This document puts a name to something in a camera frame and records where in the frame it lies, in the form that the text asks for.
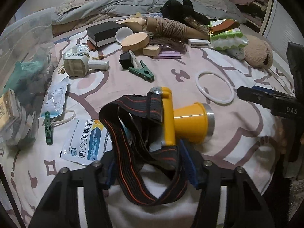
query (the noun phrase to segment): gray comforter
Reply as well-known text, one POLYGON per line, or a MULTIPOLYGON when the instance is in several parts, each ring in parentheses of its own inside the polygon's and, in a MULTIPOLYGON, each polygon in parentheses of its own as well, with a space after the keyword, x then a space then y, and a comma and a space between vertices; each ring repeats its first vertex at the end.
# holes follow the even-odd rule
MULTIPOLYGON (((75 20, 84 19, 90 15, 101 13, 112 13, 117 16, 132 15, 137 12, 141 14, 160 12, 160 8, 168 0, 97 0, 88 2, 81 7, 74 8, 61 15, 52 14, 52 24, 60 25, 69 23, 75 20)), ((225 0, 227 11, 216 9, 210 6, 205 6, 202 3, 192 0, 194 10, 205 16, 210 16, 214 19, 231 18, 239 23, 245 23, 246 19, 242 16, 238 8, 228 0, 225 0)))

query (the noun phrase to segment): blue label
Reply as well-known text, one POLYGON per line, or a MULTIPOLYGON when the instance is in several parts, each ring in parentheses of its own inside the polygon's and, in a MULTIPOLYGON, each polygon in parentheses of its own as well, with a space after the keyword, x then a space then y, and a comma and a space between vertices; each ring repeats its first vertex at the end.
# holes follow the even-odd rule
POLYGON ((76 155, 77 155, 76 148, 72 148, 72 156, 76 156, 76 155))
POLYGON ((88 151, 88 160, 95 161, 97 160, 99 143, 100 143, 101 131, 100 129, 94 128, 90 135, 90 144, 89 144, 89 151, 88 151))

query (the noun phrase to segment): white bowl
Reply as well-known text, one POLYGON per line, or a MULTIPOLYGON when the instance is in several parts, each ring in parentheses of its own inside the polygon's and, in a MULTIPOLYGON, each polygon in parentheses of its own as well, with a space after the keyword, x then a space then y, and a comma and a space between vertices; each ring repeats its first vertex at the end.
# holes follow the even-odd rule
POLYGON ((117 32, 115 34, 115 39, 116 39, 116 41, 118 43, 121 43, 121 41, 124 38, 126 38, 126 37, 128 37, 128 36, 130 36, 132 34, 133 34, 133 31, 130 28, 128 28, 128 27, 122 27, 122 28, 119 28, 117 30, 117 32))

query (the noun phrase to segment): black plush toy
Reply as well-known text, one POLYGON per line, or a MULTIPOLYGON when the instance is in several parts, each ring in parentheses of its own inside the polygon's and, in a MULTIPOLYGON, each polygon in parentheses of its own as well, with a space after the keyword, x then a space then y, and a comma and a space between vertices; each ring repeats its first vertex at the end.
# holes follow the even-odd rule
POLYGON ((179 21, 190 27, 193 26, 185 21, 185 18, 189 16, 202 25, 210 24, 210 20, 206 16, 194 11, 193 4, 190 0, 183 0, 183 4, 177 0, 168 0, 164 6, 161 7, 161 12, 164 18, 179 21))

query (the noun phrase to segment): cardboard tube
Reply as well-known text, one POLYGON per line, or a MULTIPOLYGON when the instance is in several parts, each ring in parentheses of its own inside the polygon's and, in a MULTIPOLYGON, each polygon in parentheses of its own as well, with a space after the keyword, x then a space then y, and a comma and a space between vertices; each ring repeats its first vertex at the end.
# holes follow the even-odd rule
MULTIPOLYGON (((145 30, 148 32, 156 32, 157 22, 155 18, 147 18, 145 30)), ((207 39, 209 40, 209 35, 206 35, 194 28, 186 26, 186 39, 207 39)))

